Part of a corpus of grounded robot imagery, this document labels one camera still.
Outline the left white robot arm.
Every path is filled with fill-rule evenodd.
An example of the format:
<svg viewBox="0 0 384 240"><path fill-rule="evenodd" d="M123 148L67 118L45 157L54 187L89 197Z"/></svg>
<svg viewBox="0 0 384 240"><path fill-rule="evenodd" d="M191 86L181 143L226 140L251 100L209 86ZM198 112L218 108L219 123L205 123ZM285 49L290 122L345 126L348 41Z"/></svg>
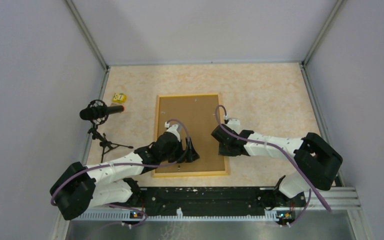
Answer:
<svg viewBox="0 0 384 240"><path fill-rule="evenodd" d="M192 163L200 158L192 140L186 146L172 132L164 132L149 145L125 156L99 164L74 162L50 188L51 205L65 220L73 220L87 209L112 203L134 207L140 202L140 188L132 180L157 168Z"/></svg>

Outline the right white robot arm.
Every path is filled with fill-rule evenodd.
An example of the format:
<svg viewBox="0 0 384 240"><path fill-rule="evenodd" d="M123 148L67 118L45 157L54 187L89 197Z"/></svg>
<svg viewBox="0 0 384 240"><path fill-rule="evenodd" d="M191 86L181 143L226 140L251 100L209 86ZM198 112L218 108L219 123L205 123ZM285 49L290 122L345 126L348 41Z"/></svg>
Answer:
<svg viewBox="0 0 384 240"><path fill-rule="evenodd" d="M320 192L331 189L343 157L318 134L309 132L302 138L282 138L246 129L237 133L227 124L221 124L211 136L219 142L222 156L265 156L291 163L295 172L282 178L273 192L277 205L287 206L298 194L311 190L330 210Z"/></svg>

